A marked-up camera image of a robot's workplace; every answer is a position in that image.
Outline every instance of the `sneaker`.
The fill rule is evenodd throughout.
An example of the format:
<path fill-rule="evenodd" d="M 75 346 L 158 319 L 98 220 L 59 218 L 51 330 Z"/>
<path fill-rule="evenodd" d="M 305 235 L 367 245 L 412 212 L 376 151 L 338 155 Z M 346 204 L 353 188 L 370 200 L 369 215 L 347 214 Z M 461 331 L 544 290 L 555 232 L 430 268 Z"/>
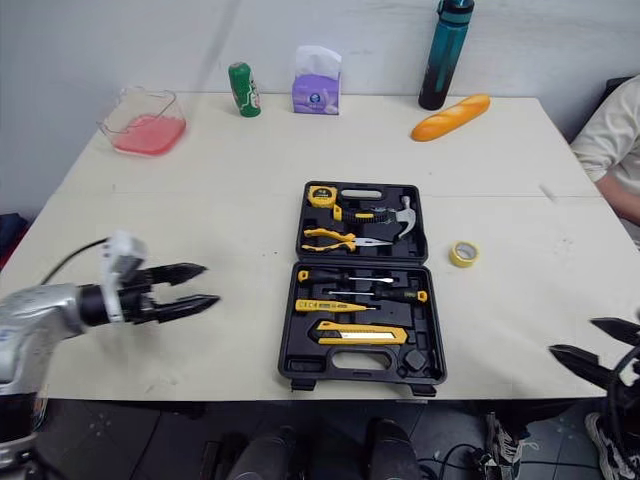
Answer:
<path fill-rule="evenodd" d="M 495 413 L 487 415 L 487 450 L 501 467 L 502 477 L 517 480 L 522 461 L 523 439 L 514 438 L 507 432 Z"/>
<path fill-rule="evenodd" d="M 584 419 L 587 433 L 600 454 L 600 470 L 606 480 L 638 480 L 638 476 L 629 468 L 616 448 L 612 435 L 605 429 L 602 415 L 590 413 Z M 630 460 L 640 466 L 640 452 L 633 452 Z"/>

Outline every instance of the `purple tissue box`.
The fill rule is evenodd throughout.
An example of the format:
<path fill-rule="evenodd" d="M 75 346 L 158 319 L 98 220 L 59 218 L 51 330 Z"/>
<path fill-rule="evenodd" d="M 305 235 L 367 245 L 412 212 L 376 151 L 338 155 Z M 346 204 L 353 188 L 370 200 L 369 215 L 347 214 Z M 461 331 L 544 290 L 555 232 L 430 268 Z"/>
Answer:
<path fill-rule="evenodd" d="M 321 75 L 300 75 L 291 89 L 295 113 L 320 113 L 338 115 L 340 79 Z"/>

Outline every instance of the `tape roll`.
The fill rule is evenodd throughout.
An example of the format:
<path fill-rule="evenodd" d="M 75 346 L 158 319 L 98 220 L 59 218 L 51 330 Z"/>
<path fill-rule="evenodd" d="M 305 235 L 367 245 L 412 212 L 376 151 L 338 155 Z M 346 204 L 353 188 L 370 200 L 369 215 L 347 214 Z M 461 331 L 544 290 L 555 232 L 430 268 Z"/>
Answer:
<path fill-rule="evenodd" d="M 480 251 L 469 242 L 457 242 L 449 252 L 449 259 L 456 267 L 467 268 L 475 263 Z"/>

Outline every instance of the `black tool case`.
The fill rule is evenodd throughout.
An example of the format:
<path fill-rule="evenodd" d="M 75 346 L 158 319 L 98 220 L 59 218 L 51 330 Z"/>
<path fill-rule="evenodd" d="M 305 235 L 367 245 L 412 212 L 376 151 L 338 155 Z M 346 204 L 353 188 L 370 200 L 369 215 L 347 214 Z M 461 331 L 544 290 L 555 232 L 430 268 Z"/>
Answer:
<path fill-rule="evenodd" d="M 402 210 L 401 198 L 408 196 L 416 212 L 414 228 L 402 239 L 397 235 L 404 229 L 402 223 L 347 224 L 333 219 L 331 208 L 316 208 L 307 200 L 311 186 L 330 186 L 338 190 L 337 203 L 345 211 L 370 211 L 380 207 Z M 346 197 L 342 192 L 350 193 Z M 353 196 L 354 192 L 378 192 L 373 196 Z M 356 237 L 369 237 L 395 241 L 391 246 L 358 247 L 354 252 L 338 248 L 314 252 L 302 248 L 303 244 L 323 246 L 336 240 L 305 238 L 307 229 L 326 228 Z M 296 251 L 300 261 L 293 267 L 289 300 L 285 314 L 278 369 L 291 379 L 292 390 L 311 391 L 318 380 L 364 380 L 409 385 L 416 396 L 433 397 L 434 385 L 444 382 L 446 366 L 436 308 L 433 282 L 429 270 L 422 266 L 427 258 L 427 241 L 423 229 L 420 195 L 412 185 L 384 185 L 313 181 L 305 185 Z M 368 280 L 341 280 L 334 283 L 299 282 L 302 270 L 314 269 L 347 274 L 349 277 L 392 277 L 392 285 Z M 364 295 L 330 295 L 333 291 L 369 291 L 376 286 L 407 287 L 424 290 L 426 303 L 400 303 L 374 300 Z M 375 310 L 351 313 L 296 312 L 297 299 L 335 300 L 375 307 Z M 311 335 L 321 320 L 341 324 L 385 325 L 406 330 L 407 340 L 402 345 L 321 345 Z M 362 366 L 343 365 L 345 355 L 364 353 Z M 372 357 L 379 364 L 371 368 Z"/>

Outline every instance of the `white wall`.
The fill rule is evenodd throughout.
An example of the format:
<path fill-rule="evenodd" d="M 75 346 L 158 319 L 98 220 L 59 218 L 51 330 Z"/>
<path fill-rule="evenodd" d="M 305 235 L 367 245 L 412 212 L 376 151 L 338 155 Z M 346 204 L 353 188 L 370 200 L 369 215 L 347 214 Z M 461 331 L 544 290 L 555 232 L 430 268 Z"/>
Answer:
<path fill-rule="evenodd" d="M 127 85 L 227 91 L 245 60 L 285 92 L 296 46 L 320 44 L 343 54 L 347 93 L 419 89 L 436 0 L 230 1 L 0 0 L 0 212 L 34 216 Z M 572 136 L 639 51 L 638 0 L 477 0 L 452 93 L 537 96 Z"/>

